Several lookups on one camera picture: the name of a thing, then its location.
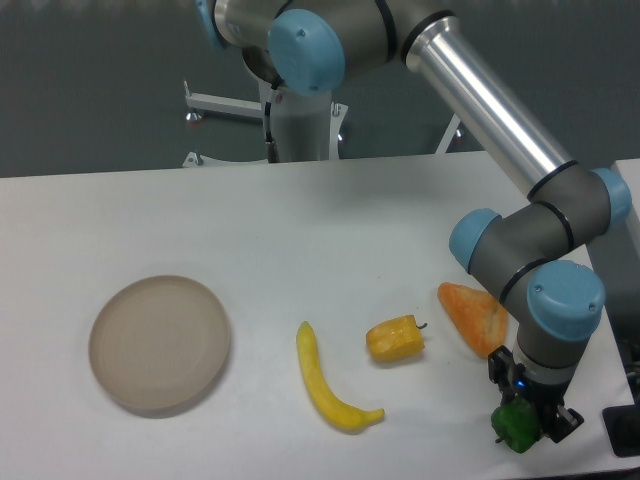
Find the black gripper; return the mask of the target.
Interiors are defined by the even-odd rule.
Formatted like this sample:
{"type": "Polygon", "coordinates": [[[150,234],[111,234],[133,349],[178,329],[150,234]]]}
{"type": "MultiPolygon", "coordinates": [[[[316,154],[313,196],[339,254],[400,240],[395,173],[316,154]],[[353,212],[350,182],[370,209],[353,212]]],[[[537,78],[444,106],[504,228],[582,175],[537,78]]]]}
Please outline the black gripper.
{"type": "Polygon", "coordinates": [[[487,359],[489,380],[498,387],[500,405],[515,397],[529,401],[539,416],[541,434],[560,443],[584,423],[584,417],[565,408],[564,395],[573,379],[573,368],[551,369],[538,364],[515,363],[504,345],[487,359]]]}

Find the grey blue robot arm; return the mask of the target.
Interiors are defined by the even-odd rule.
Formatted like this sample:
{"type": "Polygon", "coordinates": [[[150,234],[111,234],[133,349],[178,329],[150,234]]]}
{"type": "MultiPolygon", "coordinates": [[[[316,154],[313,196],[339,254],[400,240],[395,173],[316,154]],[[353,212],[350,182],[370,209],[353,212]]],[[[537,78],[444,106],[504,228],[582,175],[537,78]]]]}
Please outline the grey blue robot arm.
{"type": "Polygon", "coordinates": [[[209,43],[254,52],[274,87],[330,93],[393,60],[423,76],[528,199],[502,217],[467,214],[449,248],[517,320],[513,347],[488,355],[501,393],[491,424],[522,453],[581,424],[564,395],[605,303],[600,278],[568,259],[621,224],[632,199],[620,175],[571,159],[464,39],[440,1],[200,1],[209,43]]]}

